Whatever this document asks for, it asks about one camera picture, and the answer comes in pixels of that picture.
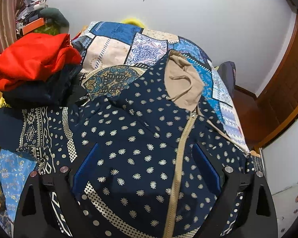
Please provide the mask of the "dark green grey cushion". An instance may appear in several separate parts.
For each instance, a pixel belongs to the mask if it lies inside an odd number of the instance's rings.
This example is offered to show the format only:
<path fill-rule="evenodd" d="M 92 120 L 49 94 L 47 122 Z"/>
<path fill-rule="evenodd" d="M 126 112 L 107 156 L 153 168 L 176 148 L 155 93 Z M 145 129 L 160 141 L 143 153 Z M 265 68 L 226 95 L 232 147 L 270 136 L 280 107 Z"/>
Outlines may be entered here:
<path fill-rule="evenodd" d="M 69 32 L 69 22 L 57 8 L 46 7 L 39 12 L 41 18 L 51 20 L 60 33 Z"/>

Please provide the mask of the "orange box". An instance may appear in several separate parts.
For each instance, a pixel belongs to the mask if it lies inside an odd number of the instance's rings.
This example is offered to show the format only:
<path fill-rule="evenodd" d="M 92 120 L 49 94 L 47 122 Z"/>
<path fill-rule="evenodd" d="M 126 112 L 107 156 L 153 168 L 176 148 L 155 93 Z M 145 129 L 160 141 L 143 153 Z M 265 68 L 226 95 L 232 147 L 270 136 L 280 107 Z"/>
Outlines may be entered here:
<path fill-rule="evenodd" d="M 45 25 L 47 21 L 44 19 L 44 18 L 39 18 L 37 20 L 34 20 L 32 21 L 31 23 L 23 26 L 21 28 L 21 35 L 26 35 L 27 33 L 31 32 L 31 31 L 34 31 L 35 29 L 39 28 L 39 27 L 42 27 Z"/>

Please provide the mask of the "brown wooden door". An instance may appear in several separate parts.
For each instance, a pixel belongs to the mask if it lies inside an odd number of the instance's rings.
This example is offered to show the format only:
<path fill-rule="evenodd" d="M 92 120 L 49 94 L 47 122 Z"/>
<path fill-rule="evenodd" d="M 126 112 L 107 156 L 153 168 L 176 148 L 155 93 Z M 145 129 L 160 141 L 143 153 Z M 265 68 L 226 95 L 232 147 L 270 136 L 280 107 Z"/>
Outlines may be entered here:
<path fill-rule="evenodd" d="M 255 96 L 236 86 L 233 101 L 251 150 L 270 144 L 298 118 L 298 14 L 286 52 L 264 90 Z"/>

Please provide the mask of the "navy patterned hooded jacket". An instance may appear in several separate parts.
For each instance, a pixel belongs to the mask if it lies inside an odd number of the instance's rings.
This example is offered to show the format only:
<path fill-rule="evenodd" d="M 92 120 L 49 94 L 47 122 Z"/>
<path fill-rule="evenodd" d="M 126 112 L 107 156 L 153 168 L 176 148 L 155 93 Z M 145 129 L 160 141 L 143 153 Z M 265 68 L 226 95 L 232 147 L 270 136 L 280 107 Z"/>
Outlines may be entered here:
<path fill-rule="evenodd" d="M 171 50 L 117 95 L 84 106 L 0 108 L 0 147 L 56 172 L 97 144 L 76 199 L 95 237 L 193 237 L 216 202 L 192 156 L 202 143 L 223 166 L 255 171 L 202 96 L 194 66 Z"/>

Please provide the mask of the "yellow curved pillow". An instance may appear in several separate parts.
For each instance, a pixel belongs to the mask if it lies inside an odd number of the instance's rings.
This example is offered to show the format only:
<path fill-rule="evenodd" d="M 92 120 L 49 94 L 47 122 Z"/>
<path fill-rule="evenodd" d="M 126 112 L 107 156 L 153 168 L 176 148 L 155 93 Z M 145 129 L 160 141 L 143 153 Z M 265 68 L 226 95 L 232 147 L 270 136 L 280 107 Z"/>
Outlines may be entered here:
<path fill-rule="evenodd" d="M 126 18 L 121 21 L 123 24 L 130 24 L 144 29 L 146 26 L 137 18 Z"/>

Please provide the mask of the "red folded garment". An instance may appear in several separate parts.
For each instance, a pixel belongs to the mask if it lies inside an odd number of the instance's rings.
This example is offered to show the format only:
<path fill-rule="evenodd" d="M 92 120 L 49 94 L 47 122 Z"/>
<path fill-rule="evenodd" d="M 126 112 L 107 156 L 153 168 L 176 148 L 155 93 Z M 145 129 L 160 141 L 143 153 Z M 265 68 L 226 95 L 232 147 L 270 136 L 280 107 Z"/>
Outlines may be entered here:
<path fill-rule="evenodd" d="M 80 62 L 68 34 L 27 34 L 0 54 L 0 91 L 11 91 L 26 81 L 46 81 L 66 64 Z"/>

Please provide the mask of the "blue patchwork bed cover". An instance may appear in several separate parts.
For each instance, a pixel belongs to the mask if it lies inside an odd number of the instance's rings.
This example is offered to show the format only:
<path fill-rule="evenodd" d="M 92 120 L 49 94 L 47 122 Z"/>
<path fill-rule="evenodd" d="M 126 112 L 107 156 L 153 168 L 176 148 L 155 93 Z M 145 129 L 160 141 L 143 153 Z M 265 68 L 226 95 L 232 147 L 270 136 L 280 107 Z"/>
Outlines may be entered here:
<path fill-rule="evenodd" d="M 82 66 L 81 86 L 88 92 L 88 100 L 76 105 L 79 107 L 97 95 L 117 95 L 123 86 L 169 51 L 181 53 L 198 72 L 203 84 L 202 96 L 216 112 L 228 137 L 249 152 L 236 124 L 236 112 L 227 88 L 208 56 L 195 43 L 133 25 L 93 22 L 71 46 L 80 53 L 81 62 L 74 65 Z M 21 192 L 33 170 L 38 172 L 33 157 L 0 147 L 0 187 L 3 192 L 0 201 L 4 204 L 1 212 L 10 222 L 15 222 Z"/>

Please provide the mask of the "black folded garment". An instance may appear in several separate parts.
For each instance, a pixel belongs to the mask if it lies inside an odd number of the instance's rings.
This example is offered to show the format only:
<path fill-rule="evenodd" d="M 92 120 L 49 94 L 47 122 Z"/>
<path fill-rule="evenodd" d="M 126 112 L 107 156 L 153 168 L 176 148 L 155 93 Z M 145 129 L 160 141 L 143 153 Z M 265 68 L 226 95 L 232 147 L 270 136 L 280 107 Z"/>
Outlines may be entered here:
<path fill-rule="evenodd" d="M 88 92 L 81 86 L 81 65 L 67 64 L 46 81 L 27 81 L 2 96 L 12 108 L 82 105 Z"/>

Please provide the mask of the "pile of papers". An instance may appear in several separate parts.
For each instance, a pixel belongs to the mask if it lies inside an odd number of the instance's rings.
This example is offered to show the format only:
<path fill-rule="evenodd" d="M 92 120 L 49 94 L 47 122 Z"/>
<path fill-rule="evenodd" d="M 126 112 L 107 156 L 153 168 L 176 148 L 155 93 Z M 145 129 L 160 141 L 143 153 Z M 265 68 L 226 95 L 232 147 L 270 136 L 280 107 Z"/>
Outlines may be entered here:
<path fill-rule="evenodd" d="M 46 2 L 47 0 L 23 0 L 23 5 L 16 15 L 16 26 L 20 27 L 30 23 L 30 18 L 47 7 Z"/>

